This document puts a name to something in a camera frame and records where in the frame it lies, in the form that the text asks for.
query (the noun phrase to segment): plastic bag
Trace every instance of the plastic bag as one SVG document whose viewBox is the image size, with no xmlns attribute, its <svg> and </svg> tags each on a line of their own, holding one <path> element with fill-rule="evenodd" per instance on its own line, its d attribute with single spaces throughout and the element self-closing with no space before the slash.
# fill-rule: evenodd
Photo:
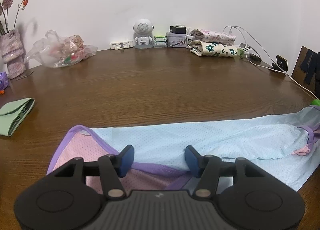
<svg viewBox="0 0 320 230">
<path fill-rule="evenodd" d="M 33 44 L 32 49 L 25 55 L 25 61 L 35 59 L 47 67 L 71 66 L 83 59 L 93 56 L 97 47 L 83 45 L 80 36 L 59 37 L 57 32 L 49 30 L 42 38 Z"/>
</svg>

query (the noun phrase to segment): metal screw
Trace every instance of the metal screw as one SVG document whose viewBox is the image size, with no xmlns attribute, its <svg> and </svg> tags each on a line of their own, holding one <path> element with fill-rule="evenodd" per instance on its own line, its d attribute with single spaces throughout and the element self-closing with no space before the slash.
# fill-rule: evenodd
<svg viewBox="0 0 320 230">
<path fill-rule="evenodd" d="M 114 197 L 114 198 L 121 197 L 123 196 L 123 194 L 124 192 L 118 188 L 114 188 L 108 191 L 108 196 Z"/>
<path fill-rule="evenodd" d="M 211 195 L 211 191 L 208 189 L 198 189 L 196 191 L 196 196 L 197 197 L 208 197 Z"/>
</svg>

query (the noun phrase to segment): small box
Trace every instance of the small box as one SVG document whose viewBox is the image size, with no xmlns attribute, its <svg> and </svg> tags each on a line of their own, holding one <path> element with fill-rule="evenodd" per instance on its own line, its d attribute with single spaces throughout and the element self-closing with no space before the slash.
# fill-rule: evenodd
<svg viewBox="0 0 320 230">
<path fill-rule="evenodd" d="M 186 34 L 176 34 L 167 32 L 168 47 L 186 47 Z"/>
<path fill-rule="evenodd" d="M 155 47 L 155 48 L 167 47 L 167 42 L 163 42 L 163 41 L 153 41 L 153 47 Z"/>
<path fill-rule="evenodd" d="M 166 38 L 166 36 L 155 36 L 155 41 L 157 41 L 157 42 L 166 42 L 167 38 Z"/>
<path fill-rule="evenodd" d="M 187 28 L 186 27 L 170 26 L 170 32 L 175 33 L 175 34 L 186 34 Z"/>
</svg>

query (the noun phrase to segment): light blue cloth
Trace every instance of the light blue cloth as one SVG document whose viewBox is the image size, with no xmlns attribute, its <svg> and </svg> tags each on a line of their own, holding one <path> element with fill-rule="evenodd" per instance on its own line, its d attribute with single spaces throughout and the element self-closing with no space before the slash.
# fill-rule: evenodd
<svg viewBox="0 0 320 230">
<path fill-rule="evenodd" d="M 245 157 L 297 191 L 320 163 L 318 143 L 307 156 L 291 155 L 308 141 L 307 131 L 299 126 L 314 128 L 319 123 L 320 111 L 306 107 L 298 113 L 249 120 L 92 130 L 118 151 L 127 144 L 133 145 L 135 162 L 187 171 L 184 150 L 192 145 L 201 155 L 212 154 L 223 161 L 234 162 L 237 157 Z"/>
</svg>

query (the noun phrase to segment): blue gripper pad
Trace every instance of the blue gripper pad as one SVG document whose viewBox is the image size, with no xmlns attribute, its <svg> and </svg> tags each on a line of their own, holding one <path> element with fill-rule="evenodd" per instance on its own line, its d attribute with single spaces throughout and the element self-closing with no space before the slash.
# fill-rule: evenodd
<svg viewBox="0 0 320 230">
<path fill-rule="evenodd" d="M 123 149 L 123 151 L 119 154 L 122 156 L 121 158 L 121 166 L 119 168 L 119 177 L 124 177 L 128 170 L 131 168 L 131 165 L 134 160 L 134 148 L 132 145 L 128 145 Z"/>
<path fill-rule="evenodd" d="M 201 170 L 199 168 L 198 158 L 190 150 L 189 146 L 187 146 L 187 148 L 184 152 L 184 158 L 185 158 L 186 163 L 191 171 L 191 174 L 196 178 L 200 178 L 201 177 Z"/>
</svg>

